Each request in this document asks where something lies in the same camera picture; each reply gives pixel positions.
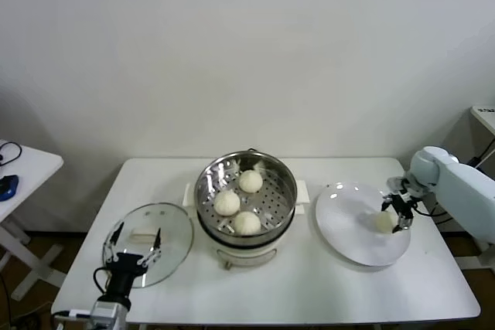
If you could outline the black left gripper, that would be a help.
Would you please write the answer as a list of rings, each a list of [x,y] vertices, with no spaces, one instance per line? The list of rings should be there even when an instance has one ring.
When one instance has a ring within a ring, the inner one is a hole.
[[[117,242],[124,222],[118,223],[109,233],[103,244],[102,261],[107,264],[106,268],[110,272],[110,280],[106,289],[106,296],[114,300],[115,298],[128,298],[134,280],[146,273],[146,268],[155,264],[162,254],[161,229],[149,227],[139,230],[136,238],[142,243],[150,243],[152,246],[145,255],[133,253],[118,253]]]

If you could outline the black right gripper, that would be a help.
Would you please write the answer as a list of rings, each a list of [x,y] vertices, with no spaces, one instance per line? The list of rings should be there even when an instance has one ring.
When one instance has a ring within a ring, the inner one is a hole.
[[[390,191],[383,196],[381,209],[386,210],[393,206],[398,214],[397,223],[392,229],[392,233],[409,230],[411,221],[414,219],[413,211],[417,208],[417,198],[407,190]]]

